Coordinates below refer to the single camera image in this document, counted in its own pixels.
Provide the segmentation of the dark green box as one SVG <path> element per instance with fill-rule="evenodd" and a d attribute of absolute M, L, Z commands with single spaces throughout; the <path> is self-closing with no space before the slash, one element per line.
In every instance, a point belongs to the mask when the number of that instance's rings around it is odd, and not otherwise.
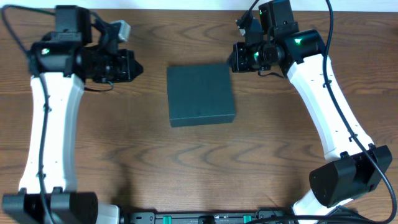
<path fill-rule="evenodd" d="M 167 94 L 174 128 L 231 123 L 236 116 L 225 63 L 168 67 Z"/>

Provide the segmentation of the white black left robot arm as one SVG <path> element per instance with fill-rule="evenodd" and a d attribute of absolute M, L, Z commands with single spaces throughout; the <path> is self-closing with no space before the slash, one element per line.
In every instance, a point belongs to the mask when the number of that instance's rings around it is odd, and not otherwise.
<path fill-rule="evenodd" d="M 29 52 L 34 102 L 29 155 L 16 194 L 2 209 L 18 223 L 126 223 L 117 205 L 79 192 L 76 124 L 85 81 L 130 82 L 143 71 L 127 49 L 40 41 Z"/>

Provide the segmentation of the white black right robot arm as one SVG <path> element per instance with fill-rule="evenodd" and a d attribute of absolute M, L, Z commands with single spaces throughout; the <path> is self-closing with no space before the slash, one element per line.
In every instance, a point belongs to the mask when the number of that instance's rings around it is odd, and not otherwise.
<path fill-rule="evenodd" d="M 244 42 L 233 47 L 234 72 L 280 67 L 303 99 L 318 131 L 326 164 L 311 171 L 310 190 L 292 205 L 289 222 L 366 223 L 345 217 L 343 206 L 387 182 L 392 162 L 387 146 L 376 146 L 355 118 L 331 67 L 328 43 L 316 30 L 301 31 L 293 19 L 238 19 Z"/>

